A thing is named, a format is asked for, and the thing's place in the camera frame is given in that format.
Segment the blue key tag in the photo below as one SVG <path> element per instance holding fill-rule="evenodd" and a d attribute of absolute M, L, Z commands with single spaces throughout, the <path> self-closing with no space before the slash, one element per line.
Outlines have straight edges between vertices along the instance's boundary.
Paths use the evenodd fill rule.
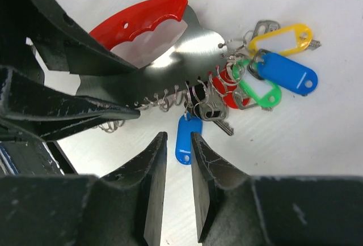
<path fill-rule="evenodd" d="M 178 122 L 175 157 L 183 165 L 191 164 L 191 133 L 202 133 L 202 120 L 186 112 Z"/>
<path fill-rule="evenodd" d="M 278 53 L 258 50 L 248 63 L 253 76 L 273 82 L 295 94 L 306 96 L 318 85 L 314 70 Z"/>

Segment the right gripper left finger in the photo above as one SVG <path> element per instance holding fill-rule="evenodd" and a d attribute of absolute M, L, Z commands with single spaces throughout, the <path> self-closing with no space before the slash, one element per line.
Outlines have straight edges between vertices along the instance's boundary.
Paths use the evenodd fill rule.
<path fill-rule="evenodd" d="M 167 133 L 96 181 L 82 215 L 82 245 L 160 245 Z"/>

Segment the red key tag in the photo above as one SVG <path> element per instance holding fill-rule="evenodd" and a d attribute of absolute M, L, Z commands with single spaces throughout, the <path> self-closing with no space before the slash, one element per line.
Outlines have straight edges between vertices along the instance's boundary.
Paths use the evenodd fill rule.
<path fill-rule="evenodd" d="M 255 106 L 251 104 L 251 98 L 244 93 L 239 84 L 236 84 L 229 76 L 231 63 L 212 78 L 212 86 L 216 89 L 223 102 L 232 109 L 249 109 Z"/>

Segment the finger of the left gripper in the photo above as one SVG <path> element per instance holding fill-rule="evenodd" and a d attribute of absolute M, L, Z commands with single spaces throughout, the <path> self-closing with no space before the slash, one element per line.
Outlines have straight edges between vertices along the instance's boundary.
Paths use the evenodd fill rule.
<path fill-rule="evenodd" d="M 89 35 L 56 0 L 21 0 L 26 31 L 51 70 L 78 75 L 130 73 L 136 67 Z"/>
<path fill-rule="evenodd" d="M 136 109 L 68 95 L 1 66 L 2 141 L 57 141 L 108 121 L 139 116 Z"/>

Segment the metal key holder red handle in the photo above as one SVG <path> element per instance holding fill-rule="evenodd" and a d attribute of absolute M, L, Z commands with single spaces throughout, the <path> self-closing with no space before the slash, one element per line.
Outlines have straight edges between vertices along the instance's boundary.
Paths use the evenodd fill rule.
<path fill-rule="evenodd" d="M 90 35 L 106 49 L 155 33 L 167 21 L 184 21 L 185 31 L 146 66 L 129 73 L 81 76 L 78 96 L 88 96 L 128 107 L 169 110 L 168 97 L 205 82 L 222 70 L 226 54 L 223 37 L 200 25 L 188 0 L 147 0 L 121 10 L 98 24 Z"/>

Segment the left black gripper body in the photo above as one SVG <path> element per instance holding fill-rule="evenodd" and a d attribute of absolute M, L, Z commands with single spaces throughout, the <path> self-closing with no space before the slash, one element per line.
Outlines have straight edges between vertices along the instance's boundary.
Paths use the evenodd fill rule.
<path fill-rule="evenodd" d="M 56 0 L 1 0 L 1 171 L 74 173 L 58 140 L 78 125 L 78 98 L 45 85 L 70 71 L 78 26 Z"/>

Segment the yellow key tag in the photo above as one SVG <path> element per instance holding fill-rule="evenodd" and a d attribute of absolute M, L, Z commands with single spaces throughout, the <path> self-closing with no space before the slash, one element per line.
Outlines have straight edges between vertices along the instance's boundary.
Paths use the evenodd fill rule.
<path fill-rule="evenodd" d="M 312 30 L 305 24 L 297 23 L 282 27 L 253 38 L 247 49 L 253 55 L 259 50 L 291 56 L 304 50 L 315 50 L 322 46 L 313 39 Z"/>

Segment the silver key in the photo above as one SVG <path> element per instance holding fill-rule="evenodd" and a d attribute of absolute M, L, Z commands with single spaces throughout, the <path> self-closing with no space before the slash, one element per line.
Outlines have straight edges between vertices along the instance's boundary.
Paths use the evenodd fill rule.
<path fill-rule="evenodd" d="M 213 122 L 230 137 L 234 135 L 234 129 L 226 121 L 227 106 L 220 99 L 205 99 L 197 103 L 195 110 L 203 121 Z"/>

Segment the green key tag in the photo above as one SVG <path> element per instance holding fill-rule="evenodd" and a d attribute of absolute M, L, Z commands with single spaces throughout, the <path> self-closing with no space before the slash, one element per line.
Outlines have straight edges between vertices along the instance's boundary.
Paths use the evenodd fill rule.
<path fill-rule="evenodd" d="M 268 80 L 255 78 L 247 69 L 249 60 L 239 60 L 233 64 L 231 73 L 238 81 L 237 86 L 262 108 L 273 108 L 282 99 L 281 88 Z"/>

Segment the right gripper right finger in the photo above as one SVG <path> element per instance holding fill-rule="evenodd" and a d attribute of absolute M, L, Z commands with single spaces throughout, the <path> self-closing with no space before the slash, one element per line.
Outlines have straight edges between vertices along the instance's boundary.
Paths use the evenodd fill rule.
<path fill-rule="evenodd" d="M 268 198 L 257 178 L 191 134 L 197 239 L 202 245 L 272 245 L 265 211 Z"/>

